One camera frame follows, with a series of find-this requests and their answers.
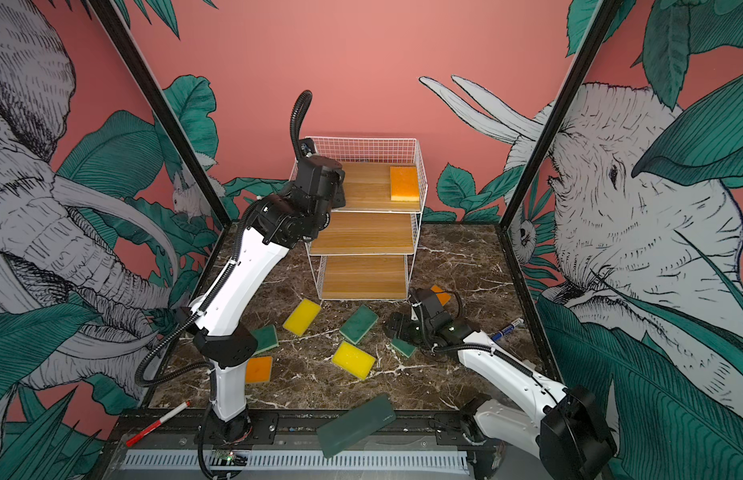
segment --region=elephant eye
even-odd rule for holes
[[[616,165],[612,165],[611,170],[609,170],[609,178],[612,180],[612,185],[616,190]]]

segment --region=shelf board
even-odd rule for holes
[[[415,253],[411,215],[335,212],[310,244],[310,255]]]
[[[327,256],[321,298],[405,300],[406,256]]]
[[[345,171],[346,205],[338,210],[415,213],[419,200],[390,200],[390,167],[414,167],[414,164],[382,164],[372,162],[340,162]]]

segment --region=mural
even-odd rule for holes
[[[595,5],[571,3],[570,41]],[[693,55],[743,48],[743,1],[625,2],[609,34],[649,5],[649,87],[580,87],[511,243],[563,378],[607,413],[616,477],[743,479],[743,74],[678,105]],[[492,118],[422,82],[513,145],[504,174],[523,164],[549,108],[526,119],[453,79]]]
[[[166,93],[194,108],[204,81],[183,77]],[[144,101],[136,84],[124,88]],[[160,189],[164,171],[182,167],[157,122],[127,110],[80,138],[53,170],[76,90],[73,62],[37,5],[0,1],[1,479],[63,480],[92,468],[108,432],[66,423],[71,401],[89,390],[77,406],[99,403],[107,416],[137,405],[144,389],[134,370],[174,328],[174,309],[190,298],[219,233],[208,205],[172,210],[144,197]],[[195,120],[205,117],[198,112]],[[213,158],[206,120],[194,145]],[[116,253],[126,244],[152,252],[149,278]],[[57,394],[64,386],[72,389]]]

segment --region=blue marker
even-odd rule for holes
[[[506,335],[507,335],[508,333],[510,333],[510,332],[512,332],[513,330],[515,330],[515,329],[516,329],[516,327],[517,327],[517,326],[519,326],[519,325],[523,325],[523,319],[516,319],[516,320],[513,320],[513,321],[511,322],[511,324],[510,324],[510,325],[508,325],[508,326],[506,326],[505,328],[503,328],[501,332],[499,332],[499,333],[495,334],[495,335],[494,335],[494,336],[493,336],[493,337],[491,338],[491,340],[492,340],[493,342],[496,342],[496,341],[500,340],[500,339],[501,339],[501,338],[502,338],[503,336],[506,336]]]

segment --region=white tusk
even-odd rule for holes
[[[458,77],[457,75],[452,75],[451,79],[455,84],[459,85],[462,90],[470,95],[470,98],[476,101],[477,104],[481,105],[483,110],[489,112],[492,117],[500,120],[501,123],[516,130],[526,138],[539,140],[544,125],[519,114],[516,110],[513,110],[500,98],[495,96],[491,91],[488,91],[477,83],[471,82],[466,78]]]
[[[430,88],[436,95],[441,97],[441,100],[446,102],[446,105],[453,111],[457,116],[462,119],[463,122],[475,128],[484,135],[500,140],[506,144],[512,144],[518,139],[518,132],[511,130],[504,124],[494,120],[482,114],[480,111],[472,108],[466,101],[462,100],[459,95],[453,91],[444,87],[442,84],[434,81],[429,77],[420,77],[420,82]]]
[[[41,308],[40,302],[25,289],[3,254],[0,254],[0,306],[9,313]]]
[[[128,220],[132,224],[137,225],[142,230],[145,230],[148,235],[151,235],[166,251],[166,255],[172,263],[172,271],[174,281],[177,280],[177,275],[180,272],[180,266],[177,261],[177,255],[174,251],[174,246],[169,241],[169,237],[166,236],[163,230],[161,230],[150,218],[148,218],[142,212],[136,210],[132,206],[129,206],[118,200],[117,198],[110,197],[109,195],[98,192],[89,187],[85,187],[81,184],[69,180],[64,177],[54,177],[54,188],[51,191],[52,197],[64,206],[76,206],[80,208],[93,208],[104,214],[117,216],[124,220]]]
[[[57,347],[57,351],[84,360],[113,359],[144,348],[156,338],[156,335],[158,335],[157,331],[131,342],[108,342],[82,332],[75,332],[71,338]]]

